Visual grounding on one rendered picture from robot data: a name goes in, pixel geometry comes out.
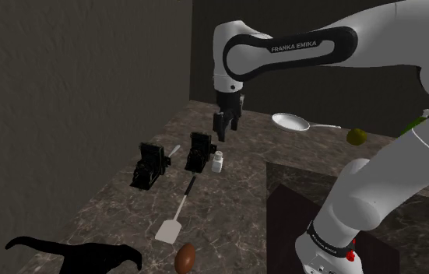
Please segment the black dinosaur figure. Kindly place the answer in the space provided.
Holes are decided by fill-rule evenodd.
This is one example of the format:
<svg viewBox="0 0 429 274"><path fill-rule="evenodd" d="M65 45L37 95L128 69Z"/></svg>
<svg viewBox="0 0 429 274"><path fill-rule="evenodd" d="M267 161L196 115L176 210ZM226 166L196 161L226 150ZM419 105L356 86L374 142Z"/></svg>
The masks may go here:
<svg viewBox="0 0 429 274"><path fill-rule="evenodd" d="M43 241L33 237L15 237L5 246L5 250L16 245L64 257L59 274L107 274L124 261L132 261L137 270L142 269L142 254L126 245L85 243L78 245Z"/></svg>

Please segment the yellow-green round fruit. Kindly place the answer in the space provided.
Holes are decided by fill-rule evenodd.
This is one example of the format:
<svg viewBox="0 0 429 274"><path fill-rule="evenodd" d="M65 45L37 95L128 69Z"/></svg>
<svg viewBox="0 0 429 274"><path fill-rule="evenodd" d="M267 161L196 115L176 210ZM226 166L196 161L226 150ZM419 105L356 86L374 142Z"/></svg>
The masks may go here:
<svg viewBox="0 0 429 274"><path fill-rule="evenodd" d="M352 146L360 146L367 141L367 133L360 128L353 128L348 131L346 141Z"/></svg>

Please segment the dark robot stand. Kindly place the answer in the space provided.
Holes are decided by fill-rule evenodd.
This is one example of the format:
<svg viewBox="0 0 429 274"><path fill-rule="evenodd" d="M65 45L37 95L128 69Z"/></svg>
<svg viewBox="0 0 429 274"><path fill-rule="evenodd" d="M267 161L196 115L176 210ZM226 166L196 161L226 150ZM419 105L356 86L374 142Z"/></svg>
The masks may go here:
<svg viewBox="0 0 429 274"><path fill-rule="evenodd" d="M305 274L295 240L306 231L320 206L279 185L267 198L267 274ZM364 274L400 274L399 252L366 232L355 237Z"/></svg>

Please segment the brown egg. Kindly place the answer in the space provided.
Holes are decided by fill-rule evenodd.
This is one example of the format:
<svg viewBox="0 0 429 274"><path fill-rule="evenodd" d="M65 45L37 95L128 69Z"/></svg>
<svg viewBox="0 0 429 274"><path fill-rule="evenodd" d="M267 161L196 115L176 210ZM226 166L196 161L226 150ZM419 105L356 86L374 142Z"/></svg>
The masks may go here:
<svg viewBox="0 0 429 274"><path fill-rule="evenodd" d="M195 247L187 243L183 245L174 260L174 268L177 274L187 274L195 263Z"/></svg>

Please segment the green elongated object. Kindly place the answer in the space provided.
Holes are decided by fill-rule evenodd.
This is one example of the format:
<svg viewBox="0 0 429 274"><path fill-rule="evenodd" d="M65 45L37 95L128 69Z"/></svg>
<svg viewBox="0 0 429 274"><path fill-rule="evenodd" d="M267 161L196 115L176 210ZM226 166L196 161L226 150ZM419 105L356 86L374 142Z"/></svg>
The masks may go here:
<svg viewBox="0 0 429 274"><path fill-rule="evenodd" d="M419 125L421 122L426 121L429 118L429 109L424 109L421 116L411 121L401 132L400 135L404 135L406 132L411 130L412 128Z"/></svg>

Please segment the white salt shaker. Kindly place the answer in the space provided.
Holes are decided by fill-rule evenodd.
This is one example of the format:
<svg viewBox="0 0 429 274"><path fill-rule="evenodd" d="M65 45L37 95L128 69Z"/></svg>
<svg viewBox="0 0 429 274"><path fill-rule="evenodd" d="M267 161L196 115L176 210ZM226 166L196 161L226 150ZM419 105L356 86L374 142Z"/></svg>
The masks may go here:
<svg viewBox="0 0 429 274"><path fill-rule="evenodd" d="M220 173L223 167L223 153L216 151L213 154L212 172Z"/></svg>

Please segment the white frying pan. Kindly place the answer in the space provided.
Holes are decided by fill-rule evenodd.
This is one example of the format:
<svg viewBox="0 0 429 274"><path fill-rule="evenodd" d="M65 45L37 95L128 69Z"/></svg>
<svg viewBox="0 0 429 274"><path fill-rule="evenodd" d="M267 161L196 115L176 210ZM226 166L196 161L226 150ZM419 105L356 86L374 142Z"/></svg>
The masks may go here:
<svg viewBox="0 0 429 274"><path fill-rule="evenodd" d="M276 113L272 115L273 124L287 132L306 132L310 128L340 128L338 125L311 124L305 119L288 113Z"/></svg>

